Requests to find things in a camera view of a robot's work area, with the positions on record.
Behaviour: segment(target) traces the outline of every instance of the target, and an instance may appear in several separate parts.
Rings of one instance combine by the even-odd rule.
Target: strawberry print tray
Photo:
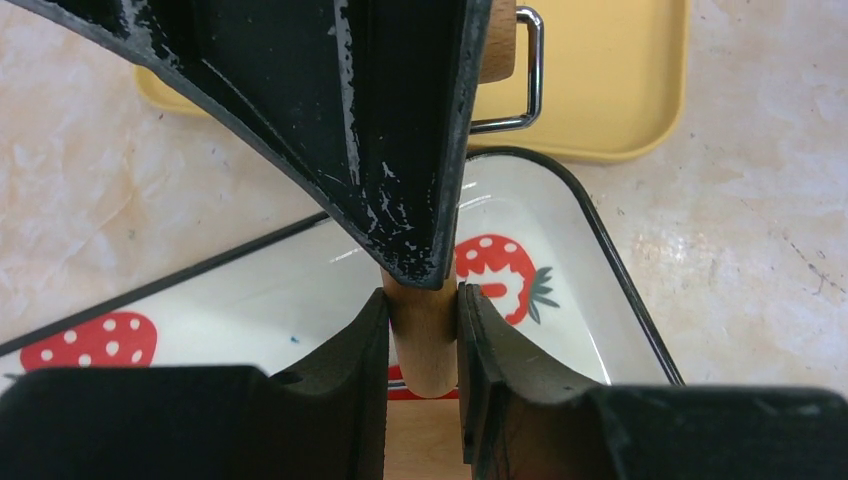
[[[472,154],[456,238],[459,279],[562,363],[601,382],[682,383],[588,195],[559,163],[515,148]],[[54,366],[275,373],[347,325],[379,285],[371,258],[315,215],[0,345],[0,390]],[[413,398],[396,363],[392,351],[390,398]]]

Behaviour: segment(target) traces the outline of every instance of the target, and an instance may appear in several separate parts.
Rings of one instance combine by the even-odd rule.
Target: marble countertop
[[[686,112],[569,165],[689,383],[848,393],[848,3],[694,0]],[[319,211],[215,121],[0,2],[0,341]]]

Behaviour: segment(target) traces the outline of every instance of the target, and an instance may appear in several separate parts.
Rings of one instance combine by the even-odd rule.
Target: metal handle
[[[519,7],[515,11],[518,23],[527,25],[527,111],[512,117],[474,120],[471,134],[506,132],[527,128],[542,113],[542,84],[545,53],[545,24],[536,10]]]

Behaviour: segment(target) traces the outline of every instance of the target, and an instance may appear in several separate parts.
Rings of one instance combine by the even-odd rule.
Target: black plastic part
[[[0,398],[0,478],[382,478],[381,290],[267,378],[253,367],[49,369]]]
[[[601,386],[459,289],[459,393],[475,479],[848,478],[848,404],[816,389]]]
[[[491,0],[10,0],[143,65],[439,288]]]

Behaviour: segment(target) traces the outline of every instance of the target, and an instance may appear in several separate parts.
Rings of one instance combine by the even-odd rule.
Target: yellow tray
[[[542,116],[529,129],[472,137],[474,145],[517,145],[560,158],[629,160],[659,145],[683,110],[688,0],[530,0],[545,20]],[[518,52],[527,51],[519,28]],[[527,59],[515,74],[481,85],[474,118],[526,108]],[[205,112],[136,67],[138,90],[153,105]]]

